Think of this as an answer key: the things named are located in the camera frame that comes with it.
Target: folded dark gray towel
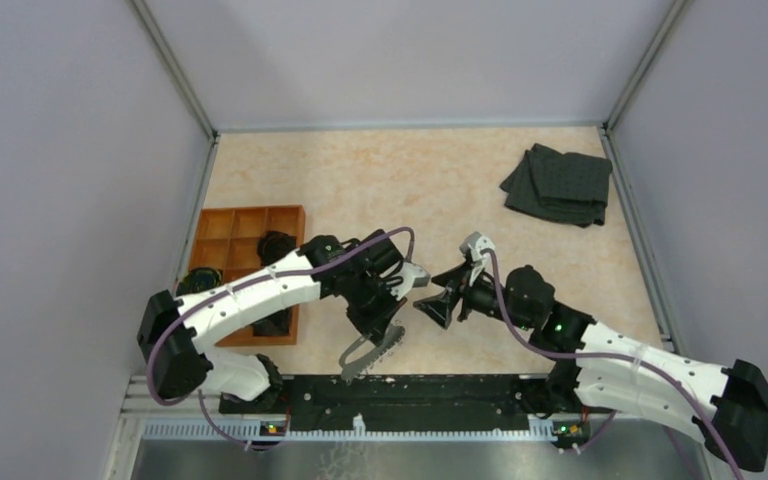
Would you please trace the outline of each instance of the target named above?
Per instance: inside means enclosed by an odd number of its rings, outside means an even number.
[[[608,204],[611,162],[580,153],[538,156],[531,177],[541,200]]]
[[[581,227],[604,225],[610,174],[608,160],[534,144],[499,187],[512,210]]]

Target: light purple wall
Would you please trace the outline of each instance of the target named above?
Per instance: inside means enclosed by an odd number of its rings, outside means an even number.
[[[222,129],[597,123],[670,0],[149,0]]]
[[[768,2],[692,4],[616,140],[688,353],[768,377]]]
[[[206,148],[124,1],[0,1],[0,479],[100,476]]]

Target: black end cap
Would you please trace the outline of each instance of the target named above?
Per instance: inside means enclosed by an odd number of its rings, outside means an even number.
[[[723,437],[737,465],[750,472],[763,472],[768,454],[768,383],[761,369],[743,360],[724,369],[729,379],[722,397],[715,397],[717,413],[711,420]],[[705,448],[725,460],[708,429],[694,418],[705,436]]]
[[[517,317],[515,323],[540,328],[555,305],[555,287],[531,265],[512,270],[505,287],[508,314]]]
[[[148,300],[137,334],[137,344],[146,363],[160,335],[178,318],[178,303],[169,291],[164,290]],[[167,400],[187,395],[204,382],[212,368],[204,355],[196,351],[190,331],[179,326],[160,347],[154,364],[157,393]]]

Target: orange compartment tray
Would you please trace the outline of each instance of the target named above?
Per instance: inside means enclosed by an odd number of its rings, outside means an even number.
[[[305,212],[301,205],[247,208],[214,208],[201,211],[190,269],[212,267],[222,272],[222,283],[260,270],[257,241],[269,230],[296,237],[304,243]],[[237,330],[217,343],[220,347],[295,345],[299,331],[299,307],[291,309],[289,335],[261,337],[251,326]]]

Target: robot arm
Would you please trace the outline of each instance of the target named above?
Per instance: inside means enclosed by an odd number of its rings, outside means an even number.
[[[266,356],[214,345],[261,318],[329,295],[344,297],[352,325],[381,344],[405,295],[430,278],[389,240],[400,230],[379,230],[363,242],[317,236],[278,262],[215,289],[178,298],[168,291],[154,295],[137,341],[161,402],[198,388],[246,401],[274,401],[281,376]]]
[[[503,320],[494,278],[484,272],[487,252],[493,250],[487,237],[470,235],[461,245],[465,262],[432,279],[444,291],[414,306],[443,328],[451,324],[458,302],[462,303],[459,321],[473,310]],[[679,430],[725,459],[677,383],[711,419],[738,466],[763,470],[768,453],[768,384],[757,367],[742,360],[732,368],[698,362],[630,339],[556,301],[554,287],[531,266],[514,269],[502,291],[510,328],[532,329],[525,346],[558,360],[549,379],[559,403],[635,414]],[[666,372],[672,381],[648,366]]]

